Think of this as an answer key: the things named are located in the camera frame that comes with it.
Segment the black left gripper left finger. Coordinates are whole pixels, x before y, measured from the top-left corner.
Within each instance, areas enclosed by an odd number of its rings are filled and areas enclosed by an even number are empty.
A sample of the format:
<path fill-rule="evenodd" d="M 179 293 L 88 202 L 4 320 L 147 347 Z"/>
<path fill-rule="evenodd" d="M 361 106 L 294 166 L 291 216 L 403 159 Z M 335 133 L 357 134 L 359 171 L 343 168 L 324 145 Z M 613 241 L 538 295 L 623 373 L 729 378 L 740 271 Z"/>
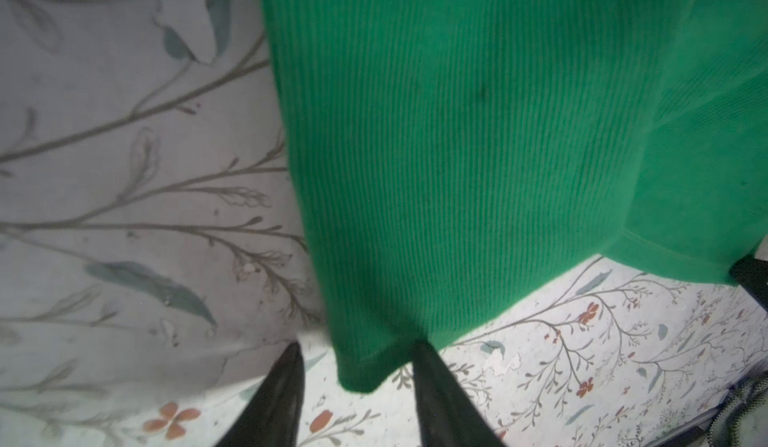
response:
<path fill-rule="evenodd" d="M 257 392 L 216 447 L 294 447 L 305 394 L 305 365 L 298 342 L 286 347 Z"/>

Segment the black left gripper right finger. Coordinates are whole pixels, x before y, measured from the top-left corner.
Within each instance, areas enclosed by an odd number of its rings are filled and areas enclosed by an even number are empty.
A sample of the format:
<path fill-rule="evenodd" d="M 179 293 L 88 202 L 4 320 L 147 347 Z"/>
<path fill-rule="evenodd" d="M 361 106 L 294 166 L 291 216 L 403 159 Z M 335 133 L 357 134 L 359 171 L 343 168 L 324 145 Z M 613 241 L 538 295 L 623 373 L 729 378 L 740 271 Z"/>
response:
<path fill-rule="evenodd" d="M 430 343 L 416 342 L 411 360 L 422 446 L 504 446 Z"/>

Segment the green tank top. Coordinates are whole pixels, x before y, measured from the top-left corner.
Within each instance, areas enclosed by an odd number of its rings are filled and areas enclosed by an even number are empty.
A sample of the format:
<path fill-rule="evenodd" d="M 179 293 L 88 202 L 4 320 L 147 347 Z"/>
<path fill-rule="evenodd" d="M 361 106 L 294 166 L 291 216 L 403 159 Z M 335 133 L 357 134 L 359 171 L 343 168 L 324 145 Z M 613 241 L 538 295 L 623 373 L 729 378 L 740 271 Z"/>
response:
<path fill-rule="evenodd" d="M 720 284 L 767 234 L 767 0 L 262 0 L 340 384 L 586 259 Z"/>

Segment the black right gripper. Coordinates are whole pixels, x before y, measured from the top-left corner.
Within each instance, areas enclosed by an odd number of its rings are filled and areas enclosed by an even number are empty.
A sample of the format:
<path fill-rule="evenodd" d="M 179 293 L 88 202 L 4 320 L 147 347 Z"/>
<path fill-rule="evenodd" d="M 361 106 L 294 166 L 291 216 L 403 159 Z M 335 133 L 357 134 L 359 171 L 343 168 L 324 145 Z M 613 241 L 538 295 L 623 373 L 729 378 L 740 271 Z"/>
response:
<path fill-rule="evenodd" d="M 753 256 L 737 261 L 729 270 L 730 277 L 768 311 L 768 262 Z"/>

